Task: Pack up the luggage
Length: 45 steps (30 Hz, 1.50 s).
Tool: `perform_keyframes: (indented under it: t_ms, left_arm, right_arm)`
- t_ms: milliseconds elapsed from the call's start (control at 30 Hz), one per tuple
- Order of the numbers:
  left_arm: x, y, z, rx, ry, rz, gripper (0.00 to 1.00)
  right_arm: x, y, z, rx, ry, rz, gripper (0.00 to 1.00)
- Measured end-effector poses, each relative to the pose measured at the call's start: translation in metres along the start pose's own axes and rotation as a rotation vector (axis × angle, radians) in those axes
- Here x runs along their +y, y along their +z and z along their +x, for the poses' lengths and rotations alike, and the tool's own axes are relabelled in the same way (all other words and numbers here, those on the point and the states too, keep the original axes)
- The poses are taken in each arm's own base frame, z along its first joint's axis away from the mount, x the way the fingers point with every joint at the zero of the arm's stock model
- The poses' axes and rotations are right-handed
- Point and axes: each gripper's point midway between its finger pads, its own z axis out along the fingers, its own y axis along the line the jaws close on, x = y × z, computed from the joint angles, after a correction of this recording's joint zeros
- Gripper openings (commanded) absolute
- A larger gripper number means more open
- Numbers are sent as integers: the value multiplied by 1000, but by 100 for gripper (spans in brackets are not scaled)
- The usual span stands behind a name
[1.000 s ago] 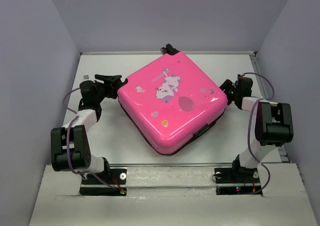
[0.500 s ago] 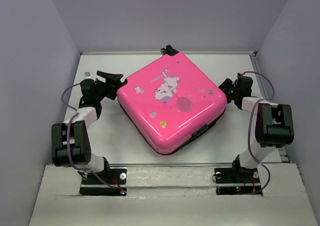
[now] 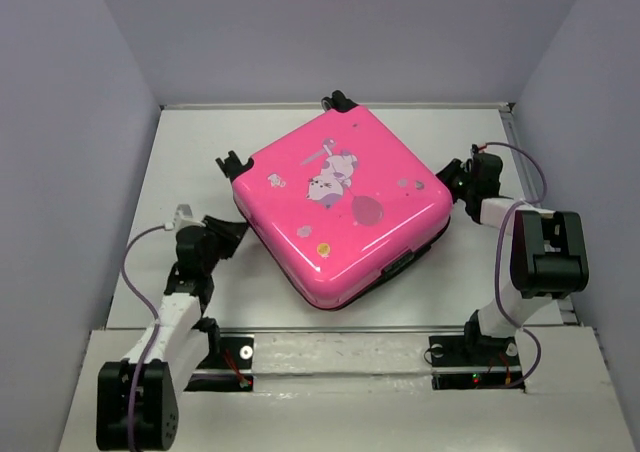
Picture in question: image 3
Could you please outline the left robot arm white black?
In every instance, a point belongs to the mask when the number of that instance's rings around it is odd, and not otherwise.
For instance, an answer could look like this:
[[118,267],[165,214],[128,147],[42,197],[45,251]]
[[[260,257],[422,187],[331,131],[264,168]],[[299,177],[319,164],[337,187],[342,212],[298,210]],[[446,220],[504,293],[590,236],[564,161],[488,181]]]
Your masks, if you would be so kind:
[[174,219],[138,233],[134,247],[155,232],[175,237],[176,259],[160,304],[154,305],[133,283],[127,267],[120,275],[148,309],[151,322],[138,342],[118,361],[103,364],[97,375],[96,445],[101,451],[167,451],[177,436],[178,398],[190,384],[213,382],[199,372],[221,361],[248,392],[253,378],[222,344],[216,319],[207,316],[214,292],[213,272],[231,258],[248,230],[245,222],[206,216],[195,220],[178,212]]

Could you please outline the pink hard-shell suitcase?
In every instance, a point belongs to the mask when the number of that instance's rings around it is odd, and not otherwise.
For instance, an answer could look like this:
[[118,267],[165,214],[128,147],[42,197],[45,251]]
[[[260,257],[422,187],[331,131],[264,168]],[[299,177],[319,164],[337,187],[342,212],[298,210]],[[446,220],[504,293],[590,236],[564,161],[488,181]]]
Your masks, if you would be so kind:
[[217,161],[239,212],[298,293],[336,310],[405,270],[448,227],[453,199],[368,108],[323,112],[247,160]]

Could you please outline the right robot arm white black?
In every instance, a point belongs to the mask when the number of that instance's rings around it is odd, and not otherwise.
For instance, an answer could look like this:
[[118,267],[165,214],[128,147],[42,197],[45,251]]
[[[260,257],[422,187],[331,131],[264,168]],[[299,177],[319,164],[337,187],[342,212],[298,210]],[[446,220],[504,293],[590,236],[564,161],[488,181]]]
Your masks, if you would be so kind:
[[538,310],[583,291],[589,266],[582,222],[576,212],[538,208],[501,194],[502,159],[476,150],[437,173],[455,201],[477,224],[499,232],[494,298],[474,311],[460,335],[430,338],[431,361],[439,366],[482,365],[514,356],[516,332]]

